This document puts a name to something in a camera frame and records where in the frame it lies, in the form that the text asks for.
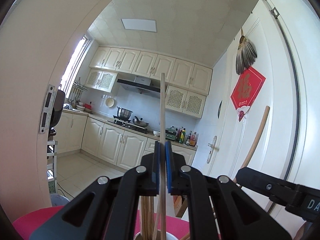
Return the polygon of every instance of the baseboard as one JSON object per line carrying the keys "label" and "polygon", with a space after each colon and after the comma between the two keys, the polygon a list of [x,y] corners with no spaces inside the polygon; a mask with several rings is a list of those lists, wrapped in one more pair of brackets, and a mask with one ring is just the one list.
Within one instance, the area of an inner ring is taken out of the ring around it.
{"label": "baseboard", "polygon": [[104,165],[106,165],[106,166],[108,166],[108,167],[110,167],[110,168],[113,168],[113,169],[117,170],[117,171],[121,171],[121,172],[124,172],[124,173],[127,172],[126,169],[120,168],[120,167],[118,167],[118,166],[116,166],[116,165],[114,165],[114,164],[112,164],[112,163],[108,163],[108,162],[106,162],[105,160],[102,160],[102,159],[100,159],[100,158],[98,158],[98,157],[96,157],[96,156],[94,156],[94,155],[86,152],[86,151],[83,150],[83,149],[81,149],[80,152],[81,152],[82,154],[87,155],[88,157],[96,160],[97,162],[100,162],[100,163],[102,163],[102,164],[104,164]]}
{"label": "baseboard", "polygon": [[57,158],[64,157],[64,156],[67,156],[67,155],[71,155],[71,154],[76,154],[76,153],[79,153],[79,152],[80,152],[80,149],[74,150],[74,151],[69,151],[69,152],[64,152],[64,153],[58,153],[57,154]]}

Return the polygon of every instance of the tiled wall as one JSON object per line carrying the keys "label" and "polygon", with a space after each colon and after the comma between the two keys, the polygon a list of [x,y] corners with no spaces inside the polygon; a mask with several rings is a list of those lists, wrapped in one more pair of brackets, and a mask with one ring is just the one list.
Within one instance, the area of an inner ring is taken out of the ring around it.
{"label": "tiled wall", "polygon": [[[139,94],[123,89],[121,86],[117,95],[114,97],[115,104],[113,107],[109,108],[105,104],[105,100],[109,93],[88,89],[84,92],[81,97],[81,101],[84,103],[92,102],[92,109],[94,112],[108,115],[116,115],[117,106],[133,111],[131,117],[135,115],[138,118],[143,118],[143,121],[149,123],[149,128],[154,130],[160,130],[160,99],[153,98],[144,94]],[[172,112],[166,110],[165,112],[165,125],[166,127],[186,127],[186,131],[194,130],[196,121],[198,119],[191,116]]]}
{"label": "tiled wall", "polygon": [[222,100],[226,75],[227,53],[216,63],[213,68],[212,80],[209,95],[206,98],[202,118],[196,121],[195,131],[199,134],[198,149],[193,159],[192,166],[202,170],[210,148],[208,143],[212,143],[213,137],[217,134],[218,109]]}

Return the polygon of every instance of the tile floor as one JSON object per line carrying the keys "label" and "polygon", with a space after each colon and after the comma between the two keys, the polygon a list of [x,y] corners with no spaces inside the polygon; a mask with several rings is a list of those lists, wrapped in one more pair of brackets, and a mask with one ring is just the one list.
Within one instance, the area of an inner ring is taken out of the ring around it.
{"label": "tile floor", "polygon": [[[67,155],[57,159],[57,180],[59,194],[72,200],[81,191],[88,187],[95,179],[100,176],[108,176],[113,179],[122,176],[124,173],[103,163],[100,163],[82,153]],[[158,205],[158,196],[155,197],[155,212]],[[166,194],[167,216],[175,217],[173,199]]]}

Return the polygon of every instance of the backsplash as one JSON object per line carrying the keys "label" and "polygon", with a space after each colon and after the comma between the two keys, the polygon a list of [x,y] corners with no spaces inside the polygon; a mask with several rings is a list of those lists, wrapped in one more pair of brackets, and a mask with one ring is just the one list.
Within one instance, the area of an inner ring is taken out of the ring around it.
{"label": "backsplash", "polygon": [[[92,110],[98,114],[112,117],[117,113],[117,106],[133,111],[132,119],[135,115],[138,118],[143,118],[143,121],[149,123],[148,129],[160,130],[160,99],[153,98],[144,94],[139,94],[125,90],[119,87],[119,91],[114,98],[115,104],[112,107],[107,107],[105,104],[109,93],[96,89],[88,88],[88,91],[83,92],[81,101],[84,103],[92,102]],[[194,130],[196,125],[196,118],[189,117],[185,114],[165,112],[165,126],[166,127],[185,127],[186,131]]]}

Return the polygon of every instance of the door hinge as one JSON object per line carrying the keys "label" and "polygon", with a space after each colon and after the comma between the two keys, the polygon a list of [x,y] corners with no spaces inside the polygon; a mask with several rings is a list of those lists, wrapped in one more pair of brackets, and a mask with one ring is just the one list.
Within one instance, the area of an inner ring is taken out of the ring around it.
{"label": "door hinge", "polygon": [[280,13],[278,12],[276,7],[274,7],[272,10],[270,10],[270,12],[276,19],[278,19],[278,16],[280,15]]}

